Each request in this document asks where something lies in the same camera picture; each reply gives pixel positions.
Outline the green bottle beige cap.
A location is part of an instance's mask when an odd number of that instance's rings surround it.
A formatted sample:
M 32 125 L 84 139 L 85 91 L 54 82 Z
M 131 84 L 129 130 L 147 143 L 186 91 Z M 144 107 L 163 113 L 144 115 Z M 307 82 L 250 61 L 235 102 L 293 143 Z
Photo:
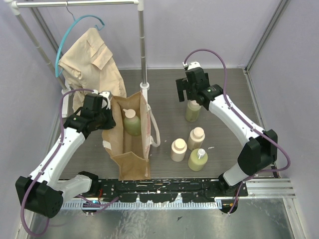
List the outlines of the green bottle beige cap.
M 189 100 L 186 107 L 185 119 L 188 122 L 197 121 L 200 110 L 201 110 L 201 105 L 199 105 L 196 101 Z

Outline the brown canvas bag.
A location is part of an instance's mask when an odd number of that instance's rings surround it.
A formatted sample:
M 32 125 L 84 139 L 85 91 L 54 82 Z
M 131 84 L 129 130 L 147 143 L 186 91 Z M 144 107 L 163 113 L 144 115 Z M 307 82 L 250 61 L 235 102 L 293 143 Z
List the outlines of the brown canvas bag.
M 128 98 L 112 97 L 111 109 L 116 126 L 102 132 L 103 147 L 119 167 L 119 180 L 148 180 L 151 178 L 149 161 L 150 147 L 160 145 L 160 134 L 141 92 Z M 134 110 L 141 120 L 141 135 L 132 136 L 125 131 L 124 110 Z

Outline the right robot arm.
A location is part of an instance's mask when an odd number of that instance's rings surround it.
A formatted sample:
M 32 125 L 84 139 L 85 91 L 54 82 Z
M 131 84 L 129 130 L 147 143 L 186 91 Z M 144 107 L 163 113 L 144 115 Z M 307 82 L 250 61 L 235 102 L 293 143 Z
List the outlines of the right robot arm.
M 217 116 L 234 133 L 243 146 L 237 162 L 218 177 L 218 189 L 224 196 L 236 191 L 242 180 L 263 170 L 277 160 L 277 134 L 271 129 L 265 131 L 245 116 L 224 95 L 223 89 L 209 83 L 209 76 L 197 67 L 188 67 L 186 78 L 182 79 L 185 93 L 179 92 L 179 99 L 195 100 L 199 105 Z

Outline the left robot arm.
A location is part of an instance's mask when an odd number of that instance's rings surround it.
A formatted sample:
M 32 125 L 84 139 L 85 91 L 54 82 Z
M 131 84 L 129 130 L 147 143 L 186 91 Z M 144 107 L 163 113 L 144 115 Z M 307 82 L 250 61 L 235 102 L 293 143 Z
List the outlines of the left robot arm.
M 61 134 L 43 161 L 27 177 L 17 179 L 15 188 L 21 205 L 21 219 L 24 219 L 25 210 L 51 219 L 64 202 L 83 193 L 88 197 L 98 195 L 99 178 L 93 173 L 82 171 L 64 183 L 58 181 L 75 151 L 91 132 L 116 126 L 111 109 L 112 93 L 86 91 L 82 106 L 60 121 Z

